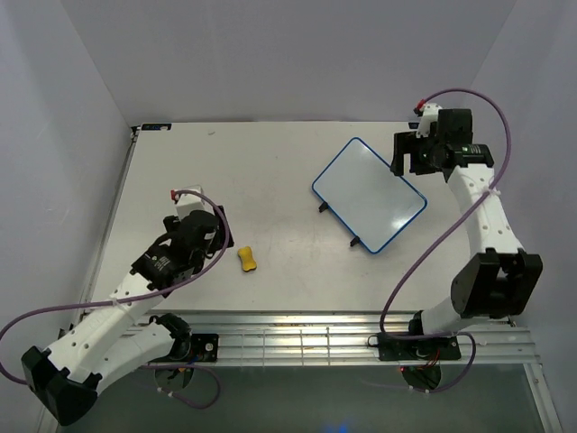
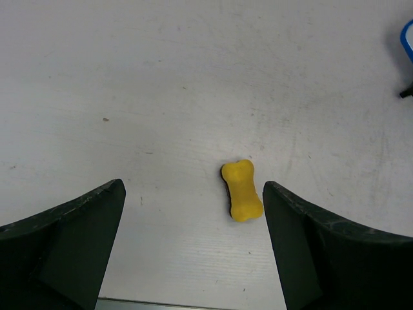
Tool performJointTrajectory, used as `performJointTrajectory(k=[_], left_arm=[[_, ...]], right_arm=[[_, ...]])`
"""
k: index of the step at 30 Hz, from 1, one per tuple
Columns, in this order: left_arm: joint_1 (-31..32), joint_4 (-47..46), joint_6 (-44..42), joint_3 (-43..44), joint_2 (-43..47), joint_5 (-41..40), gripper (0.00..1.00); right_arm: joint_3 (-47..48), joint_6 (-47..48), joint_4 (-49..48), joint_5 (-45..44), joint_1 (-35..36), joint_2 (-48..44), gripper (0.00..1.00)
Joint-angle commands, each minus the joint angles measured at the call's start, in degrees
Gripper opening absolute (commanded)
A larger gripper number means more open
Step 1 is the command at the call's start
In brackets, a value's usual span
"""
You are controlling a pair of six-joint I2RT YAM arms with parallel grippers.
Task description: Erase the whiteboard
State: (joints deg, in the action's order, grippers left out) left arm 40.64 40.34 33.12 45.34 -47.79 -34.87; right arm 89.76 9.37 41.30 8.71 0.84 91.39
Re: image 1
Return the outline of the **yellow whiteboard eraser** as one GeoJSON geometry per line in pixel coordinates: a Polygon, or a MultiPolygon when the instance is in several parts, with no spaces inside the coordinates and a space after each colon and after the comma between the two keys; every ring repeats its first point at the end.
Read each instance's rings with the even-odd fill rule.
{"type": "Polygon", "coordinates": [[[244,272],[255,271],[258,267],[250,246],[242,247],[238,250],[237,255],[241,261],[241,267],[244,272]]]}

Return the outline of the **blue framed whiteboard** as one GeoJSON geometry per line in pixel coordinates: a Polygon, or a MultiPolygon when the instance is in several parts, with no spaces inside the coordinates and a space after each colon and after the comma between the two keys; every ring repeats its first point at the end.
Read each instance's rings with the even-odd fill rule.
{"type": "Polygon", "coordinates": [[[314,179],[312,191],[369,253],[380,253],[427,207],[364,140],[353,137],[314,179]]]}

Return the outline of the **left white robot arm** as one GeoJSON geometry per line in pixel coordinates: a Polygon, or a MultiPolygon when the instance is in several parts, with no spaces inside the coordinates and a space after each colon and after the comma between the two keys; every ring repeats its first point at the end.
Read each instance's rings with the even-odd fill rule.
{"type": "Polygon", "coordinates": [[[234,244],[221,206],[197,205],[163,224],[164,234],[131,265],[110,305],[87,314],[48,347],[23,354],[28,387],[61,426],[80,420],[106,388],[149,362],[183,366],[198,358],[190,326],[172,313],[154,316],[144,330],[125,336],[169,296],[169,288],[201,274],[206,260],[234,244]]]}

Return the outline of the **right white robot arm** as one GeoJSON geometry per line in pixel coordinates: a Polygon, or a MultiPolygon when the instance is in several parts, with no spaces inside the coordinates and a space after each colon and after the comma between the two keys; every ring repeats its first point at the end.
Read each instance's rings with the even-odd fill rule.
{"type": "Polygon", "coordinates": [[[427,358],[440,346],[441,333],[456,333],[485,319],[520,315],[543,271],[539,254],[528,253],[506,217],[499,193],[490,184],[494,160],[485,144],[474,143],[472,112],[421,103],[414,132],[394,135],[394,175],[440,172],[462,212],[470,260],[451,283],[449,296],[419,311],[408,328],[409,352],[427,358]]]}

